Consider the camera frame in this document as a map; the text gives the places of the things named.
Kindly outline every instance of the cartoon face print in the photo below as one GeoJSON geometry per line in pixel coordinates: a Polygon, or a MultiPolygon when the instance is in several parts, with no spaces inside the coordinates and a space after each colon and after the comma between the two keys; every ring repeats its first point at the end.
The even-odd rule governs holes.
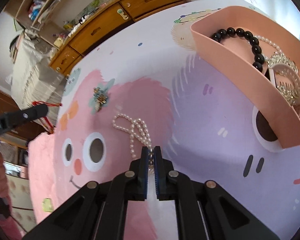
{"type": "Polygon", "coordinates": [[[194,40],[190,31],[191,24],[217,10],[220,9],[207,9],[201,12],[192,12],[187,15],[181,15],[179,19],[174,21],[171,30],[174,42],[185,49],[195,50],[194,40]]]}
{"type": "Polygon", "coordinates": [[[80,75],[81,69],[77,68],[70,74],[67,84],[65,86],[65,90],[63,92],[63,96],[67,96],[74,88],[75,84],[78,81],[79,75],[80,75]]]}
{"type": "Polygon", "coordinates": [[[164,157],[192,180],[216,181],[280,239],[291,239],[300,227],[300,147],[282,150],[274,134],[254,129],[258,110],[199,56],[187,58],[172,86],[164,157]]]}
{"type": "MultiPolygon", "coordinates": [[[[106,107],[92,112],[89,101],[93,88],[107,83],[99,70],[85,77],[57,125],[54,165],[59,204],[87,182],[110,181],[129,169],[130,135],[112,126],[117,113],[144,120],[154,145],[162,145],[170,137],[172,113],[167,88],[149,78],[115,84],[107,91],[106,107]]],[[[124,118],[118,118],[116,123],[126,128],[131,125],[124,118]]],[[[137,156],[141,154],[141,147],[135,140],[137,156]]]]}

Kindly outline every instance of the jewelry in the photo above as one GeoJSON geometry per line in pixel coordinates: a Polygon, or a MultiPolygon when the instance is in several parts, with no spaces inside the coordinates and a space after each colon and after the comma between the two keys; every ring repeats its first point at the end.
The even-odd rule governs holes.
{"type": "Polygon", "coordinates": [[[211,39],[213,39],[216,42],[221,42],[222,39],[226,38],[228,35],[230,37],[234,37],[237,34],[238,37],[242,38],[244,37],[246,40],[249,41],[250,45],[252,46],[252,52],[255,55],[254,56],[254,63],[252,64],[257,70],[262,72],[262,64],[265,62],[265,58],[262,55],[262,49],[259,46],[259,40],[253,36],[253,34],[249,31],[244,31],[242,28],[238,28],[235,30],[234,28],[230,27],[227,30],[220,29],[218,32],[214,33],[211,36],[211,39]]]}
{"type": "Polygon", "coordinates": [[[96,112],[99,112],[102,106],[107,103],[108,94],[106,91],[101,90],[101,88],[94,88],[93,97],[96,102],[95,110],[96,112]]]}
{"type": "Polygon", "coordinates": [[[150,138],[150,134],[149,134],[149,131],[148,131],[145,121],[141,120],[140,118],[133,120],[131,117],[129,117],[126,114],[116,114],[114,116],[114,119],[112,120],[112,126],[118,130],[121,130],[121,131],[124,131],[124,132],[130,134],[130,153],[131,153],[133,160],[135,160],[137,158],[137,156],[134,152],[134,138],[138,139],[144,146],[148,147],[148,149],[150,150],[150,152],[149,152],[149,171],[153,171],[153,168],[154,168],[153,152],[152,152],[153,147],[151,145],[151,138],[150,138]],[[123,118],[127,119],[129,122],[131,122],[130,129],[116,125],[115,120],[118,117],[123,117],[123,118]],[[134,128],[136,128],[136,127],[138,128],[140,135],[138,135],[134,131],[134,128]]]}

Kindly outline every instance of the black bead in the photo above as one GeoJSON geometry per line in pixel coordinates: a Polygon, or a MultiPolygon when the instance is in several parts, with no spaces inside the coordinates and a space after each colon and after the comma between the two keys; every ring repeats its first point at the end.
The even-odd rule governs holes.
{"type": "Polygon", "coordinates": [[[228,36],[228,33],[225,29],[218,30],[218,33],[221,34],[221,38],[224,39],[226,36],[228,36]]]}
{"type": "Polygon", "coordinates": [[[263,67],[262,67],[262,64],[261,64],[261,63],[259,63],[259,62],[254,62],[252,65],[253,65],[257,70],[259,70],[260,72],[262,72],[263,67]]]}
{"type": "Polygon", "coordinates": [[[261,50],[259,45],[253,45],[252,46],[252,52],[253,52],[254,55],[256,55],[256,54],[261,54],[262,50],[261,50]]]}
{"type": "Polygon", "coordinates": [[[249,41],[253,37],[253,34],[249,31],[246,31],[246,32],[244,32],[244,37],[245,37],[246,40],[249,41]]]}
{"type": "Polygon", "coordinates": [[[238,28],[235,33],[240,37],[242,38],[244,36],[244,29],[242,28],[238,28]]]}
{"type": "Polygon", "coordinates": [[[235,36],[235,29],[230,27],[227,29],[227,33],[230,37],[234,37],[235,36]]]}
{"type": "Polygon", "coordinates": [[[213,35],[211,36],[211,38],[212,39],[216,38],[216,39],[220,40],[221,39],[221,34],[220,33],[213,33],[213,35]]]}
{"type": "Polygon", "coordinates": [[[265,62],[265,57],[263,57],[261,54],[256,54],[254,56],[254,60],[260,64],[263,64],[265,62]]]}
{"type": "Polygon", "coordinates": [[[216,42],[219,42],[220,43],[220,40],[218,39],[218,38],[216,38],[216,37],[213,37],[212,38],[214,41],[216,41],[216,42]]]}
{"type": "Polygon", "coordinates": [[[252,46],[259,45],[259,40],[256,37],[252,37],[249,41],[252,46]]]}

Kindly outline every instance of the cartoon eye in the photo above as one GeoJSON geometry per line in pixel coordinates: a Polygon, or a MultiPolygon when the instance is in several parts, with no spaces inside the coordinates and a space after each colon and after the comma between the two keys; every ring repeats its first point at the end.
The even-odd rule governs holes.
{"type": "Polygon", "coordinates": [[[72,141],[70,138],[67,138],[63,143],[61,154],[64,165],[69,166],[71,164],[73,156],[72,141]]]}
{"type": "Polygon", "coordinates": [[[101,133],[93,132],[83,143],[83,162],[89,171],[98,171],[106,159],[106,144],[101,133]]]}
{"type": "Polygon", "coordinates": [[[273,153],[283,151],[281,144],[271,129],[268,121],[255,106],[252,111],[252,126],[259,143],[266,150],[273,153]]]}

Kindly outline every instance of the bed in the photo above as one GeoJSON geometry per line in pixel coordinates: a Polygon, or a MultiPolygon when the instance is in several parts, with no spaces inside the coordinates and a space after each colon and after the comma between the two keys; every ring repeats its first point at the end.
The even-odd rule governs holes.
{"type": "MultiPolygon", "coordinates": [[[[11,96],[18,107],[28,108],[33,101],[60,103],[66,79],[49,67],[52,46],[25,30],[18,38],[16,48],[11,96]]],[[[54,126],[58,109],[49,107],[48,119],[54,126]]]]}

